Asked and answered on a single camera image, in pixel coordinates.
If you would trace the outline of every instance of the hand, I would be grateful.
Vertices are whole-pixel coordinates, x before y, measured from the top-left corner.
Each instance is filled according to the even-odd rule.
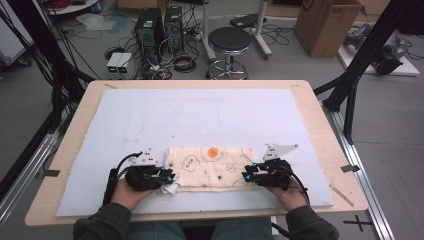
[[[118,203],[131,211],[137,207],[138,203],[143,198],[149,196],[153,192],[154,190],[142,192],[135,191],[128,185],[127,180],[121,179],[118,181],[118,184],[116,184],[111,202]]]
[[[265,188],[272,192],[280,200],[281,204],[283,204],[283,207],[288,212],[299,207],[308,206],[308,202],[303,196],[299,184],[294,179],[290,179],[290,187],[287,191],[284,191],[279,187]]]

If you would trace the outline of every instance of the stool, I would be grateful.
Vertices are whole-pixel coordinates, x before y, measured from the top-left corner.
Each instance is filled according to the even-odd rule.
[[[234,61],[234,55],[245,52],[252,43],[250,34],[235,27],[223,27],[213,30],[208,37],[212,50],[225,54],[225,60],[217,60],[209,66],[206,78],[210,79],[247,79],[246,68]]]

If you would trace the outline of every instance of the sleeve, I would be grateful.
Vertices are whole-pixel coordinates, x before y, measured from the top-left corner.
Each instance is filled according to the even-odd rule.
[[[131,220],[131,212],[122,205],[109,203],[97,213],[74,224],[75,240],[124,239]]]
[[[304,206],[286,215],[290,240],[334,240],[339,231],[329,222],[319,217],[315,211]]]

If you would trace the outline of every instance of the computer tower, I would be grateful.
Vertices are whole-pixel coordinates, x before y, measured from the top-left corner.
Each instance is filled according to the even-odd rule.
[[[168,39],[168,50],[180,52],[184,50],[183,9],[181,6],[168,6],[165,12],[165,33]]]
[[[150,62],[160,63],[165,52],[165,30],[160,9],[143,8],[134,32],[140,53],[148,53]]]

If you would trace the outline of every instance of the wooden table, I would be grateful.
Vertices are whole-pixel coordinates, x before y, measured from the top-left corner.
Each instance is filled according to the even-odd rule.
[[[81,148],[82,141],[91,123],[103,92],[106,89],[290,89],[303,118],[305,128],[315,153],[330,186],[335,205],[317,208],[317,212],[363,211],[367,200],[352,172],[344,173],[340,167],[348,161],[317,101],[311,86],[303,80],[249,80],[249,81],[96,81],[90,83],[52,161],[50,169],[60,170],[58,177],[46,177],[25,218],[29,226],[73,224],[77,217],[56,217],[65,191],[72,164]],[[134,221],[155,221],[167,219],[212,219],[223,217],[274,216],[283,215],[283,209],[202,212],[184,214],[134,215]]]

